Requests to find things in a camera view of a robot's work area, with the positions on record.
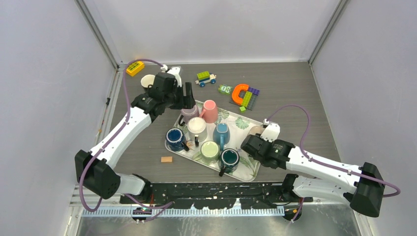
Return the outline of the black mug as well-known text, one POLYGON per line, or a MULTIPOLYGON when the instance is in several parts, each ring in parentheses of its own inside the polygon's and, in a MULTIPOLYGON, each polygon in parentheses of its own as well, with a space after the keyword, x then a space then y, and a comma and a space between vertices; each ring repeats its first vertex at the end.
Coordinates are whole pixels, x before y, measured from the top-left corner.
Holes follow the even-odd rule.
POLYGON ((151 74, 148 74, 142 77, 142 79, 140 80, 140 83, 144 92, 147 92, 148 89, 153 86, 154 79, 155 79, 155 75, 151 75, 151 74))

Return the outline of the pink mug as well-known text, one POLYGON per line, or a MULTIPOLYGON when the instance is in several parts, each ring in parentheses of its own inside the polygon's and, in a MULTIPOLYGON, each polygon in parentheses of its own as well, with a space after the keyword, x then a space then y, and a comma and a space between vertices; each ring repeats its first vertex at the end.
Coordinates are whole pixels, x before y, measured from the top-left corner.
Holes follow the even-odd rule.
POLYGON ((206 123, 215 123, 218 119, 218 107, 213 100, 206 100, 199 115, 206 123))

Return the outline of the light blue mug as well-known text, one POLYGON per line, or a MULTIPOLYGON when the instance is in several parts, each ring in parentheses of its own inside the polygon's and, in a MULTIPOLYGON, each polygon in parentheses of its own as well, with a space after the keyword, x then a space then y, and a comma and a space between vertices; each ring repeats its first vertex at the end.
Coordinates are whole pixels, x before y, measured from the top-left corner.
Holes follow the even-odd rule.
POLYGON ((221 151, 224 150, 225 145, 230 141, 230 129, 226 123, 219 123, 213 131, 213 141, 219 145, 221 151))

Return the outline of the tall beige mug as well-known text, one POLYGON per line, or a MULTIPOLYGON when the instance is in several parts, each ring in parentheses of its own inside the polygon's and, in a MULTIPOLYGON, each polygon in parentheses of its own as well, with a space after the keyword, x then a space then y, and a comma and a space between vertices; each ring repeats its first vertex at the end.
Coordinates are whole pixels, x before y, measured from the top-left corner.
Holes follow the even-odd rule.
POLYGON ((254 135, 254 136, 261 136, 265 128, 263 126, 253 126, 249 132, 248 135, 254 135))

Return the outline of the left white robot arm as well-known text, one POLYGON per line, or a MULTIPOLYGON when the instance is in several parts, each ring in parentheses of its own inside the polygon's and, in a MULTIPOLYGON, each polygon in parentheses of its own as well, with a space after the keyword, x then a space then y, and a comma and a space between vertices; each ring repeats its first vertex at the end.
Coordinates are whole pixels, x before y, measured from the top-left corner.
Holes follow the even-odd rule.
POLYGON ((146 203, 151 191, 137 175, 118 174, 116 164, 136 137, 166 109, 191 109, 196 102, 191 82, 182 84, 179 76, 159 72, 147 90, 129 104, 127 113, 114 129, 89 151, 75 155, 77 181, 102 199, 116 193, 130 194, 138 203, 146 203))

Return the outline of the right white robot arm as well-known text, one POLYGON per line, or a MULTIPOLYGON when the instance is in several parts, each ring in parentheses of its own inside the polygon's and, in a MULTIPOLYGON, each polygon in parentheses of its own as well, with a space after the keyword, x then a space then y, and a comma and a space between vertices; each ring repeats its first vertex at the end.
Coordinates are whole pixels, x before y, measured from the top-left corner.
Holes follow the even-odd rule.
POLYGON ((302 153, 300 147, 284 140, 265 141, 248 135, 241 149, 263 166, 296 171, 314 176, 287 177, 281 197, 293 202, 296 198, 313 197, 348 204, 356 212, 379 217, 385 184, 378 168, 365 162, 362 166, 332 161, 313 153, 302 153))

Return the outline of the lilac mug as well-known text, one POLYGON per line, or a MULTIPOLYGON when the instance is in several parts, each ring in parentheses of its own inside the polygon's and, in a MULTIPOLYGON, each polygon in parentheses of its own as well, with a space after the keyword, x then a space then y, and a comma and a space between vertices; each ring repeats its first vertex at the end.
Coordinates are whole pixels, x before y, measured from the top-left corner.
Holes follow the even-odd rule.
POLYGON ((194 105, 191 109, 181 109, 180 117, 178 120, 179 126, 186 125, 192 118, 198 117, 200 115, 199 108, 197 105, 194 105))

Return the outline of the white mug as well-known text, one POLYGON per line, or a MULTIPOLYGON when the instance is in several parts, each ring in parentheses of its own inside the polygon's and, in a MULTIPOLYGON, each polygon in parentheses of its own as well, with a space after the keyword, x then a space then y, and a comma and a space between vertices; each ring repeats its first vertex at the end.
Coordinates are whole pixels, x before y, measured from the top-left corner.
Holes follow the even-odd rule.
POLYGON ((201 142, 204 142, 208 136, 207 123, 203 118, 195 117, 188 121, 187 124, 189 137, 195 142, 198 147, 201 142))

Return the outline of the light green mug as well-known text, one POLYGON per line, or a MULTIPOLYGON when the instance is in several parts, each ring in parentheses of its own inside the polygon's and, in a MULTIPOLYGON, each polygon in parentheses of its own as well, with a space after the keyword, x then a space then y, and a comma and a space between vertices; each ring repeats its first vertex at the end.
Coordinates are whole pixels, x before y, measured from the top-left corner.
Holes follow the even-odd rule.
POLYGON ((218 161, 219 154, 218 144, 214 141, 207 141, 201 145, 200 151, 196 153, 194 159, 210 165, 218 161))

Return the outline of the toy brick car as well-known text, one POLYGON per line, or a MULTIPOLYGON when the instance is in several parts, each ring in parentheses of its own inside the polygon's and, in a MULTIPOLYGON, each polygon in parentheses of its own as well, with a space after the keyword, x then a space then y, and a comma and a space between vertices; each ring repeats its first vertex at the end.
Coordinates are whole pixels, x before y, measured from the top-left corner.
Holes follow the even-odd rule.
POLYGON ((216 77, 216 75, 208 71, 200 72, 197 73, 197 80, 195 81, 195 83, 200 87, 205 87, 207 83, 215 84, 216 77))

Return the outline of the yellow toy block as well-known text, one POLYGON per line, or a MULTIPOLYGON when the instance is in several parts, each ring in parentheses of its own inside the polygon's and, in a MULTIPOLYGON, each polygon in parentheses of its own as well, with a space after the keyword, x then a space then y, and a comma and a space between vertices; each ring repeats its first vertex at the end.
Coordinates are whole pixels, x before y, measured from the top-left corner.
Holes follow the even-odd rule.
POLYGON ((131 63, 129 66, 127 66, 126 73, 130 75, 131 77, 133 77, 136 74, 138 74, 140 71, 142 71, 144 67, 145 65, 142 61, 136 61, 136 62, 131 63))

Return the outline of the leaf patterned metal tray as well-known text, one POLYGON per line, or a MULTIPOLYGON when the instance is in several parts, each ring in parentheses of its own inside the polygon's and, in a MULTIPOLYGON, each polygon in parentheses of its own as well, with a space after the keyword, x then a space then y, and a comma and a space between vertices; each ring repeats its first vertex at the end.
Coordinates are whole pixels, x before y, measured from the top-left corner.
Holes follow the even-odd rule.
MULTIPOLYGON (((218 166, 218 162, 208 160, 206 157, 202 156, 200 148, 195 147, 194 141, 190 137, 190 132, 188 131, 187 125, 179 126, 178 121, 179 118, 175 120, 173 128, 180 129, 183 132, 185 140, 187 141, 187 146, 189 147, 189 151, 171 150, 171 148, 168 146, 168 143, 166 142, 166 138, 164 137, 163 141, 165 148, 176 155, 179 155, 185 159, 199 163, 200 165, 203 165, 207 168, 219 172, 220 168, 218 166)), ((243 140, 249 134, 250 129, 255 126, 260 126, 262 123, 242 116, 240 114, 236 114, 231 111, 225 110, 223 108, 218 108, 218 120, 215 123, 207 125, 207 141, 213 140, 212 135, 218 123, 225 123, 228 125, 230 129, 230 141, 227 144, 225 144, 225 148, 232 148, 236 150, 240 155, 239 164, 237 165, 236 170, 234 170, 230 174, 226 173, 225 175, 244 182, 253 181, 258 174, 258 170, 261 164, 259 161, 254 160, 246 152, 244 152, 240 148, 240 146, 243 140)))

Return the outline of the orange arch brick assembly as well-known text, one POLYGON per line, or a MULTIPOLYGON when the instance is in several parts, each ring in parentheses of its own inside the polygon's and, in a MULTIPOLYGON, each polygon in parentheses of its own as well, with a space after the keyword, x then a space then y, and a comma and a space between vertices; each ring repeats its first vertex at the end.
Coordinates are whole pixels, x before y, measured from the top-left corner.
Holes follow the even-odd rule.
POLYGON ((248 84, 239 84, 234 87, 229 102, 236 106, 244 107, 247 110, 253 110, 259 95, 260 91, 258 89, 248 84))

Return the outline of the wooden block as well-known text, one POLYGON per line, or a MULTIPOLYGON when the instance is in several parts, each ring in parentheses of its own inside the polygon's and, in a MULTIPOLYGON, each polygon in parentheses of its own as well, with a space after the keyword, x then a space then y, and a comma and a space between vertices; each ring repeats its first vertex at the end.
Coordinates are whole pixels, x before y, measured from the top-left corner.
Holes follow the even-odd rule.
POLYGON ((172 156, 162 156, 161 163, 172 163, 173 157, 172 156))

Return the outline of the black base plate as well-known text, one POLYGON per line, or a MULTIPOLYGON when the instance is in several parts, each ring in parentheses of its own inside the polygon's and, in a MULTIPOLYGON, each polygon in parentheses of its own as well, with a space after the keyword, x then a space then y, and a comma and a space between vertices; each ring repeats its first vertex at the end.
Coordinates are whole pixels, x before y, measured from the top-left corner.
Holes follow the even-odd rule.
POLYGON ((156 206, 172 203, 174 209, 231 209, 235 204, 242 209, 269 209, 300 202, 280 182, 152 183, 134 198, 156 206))

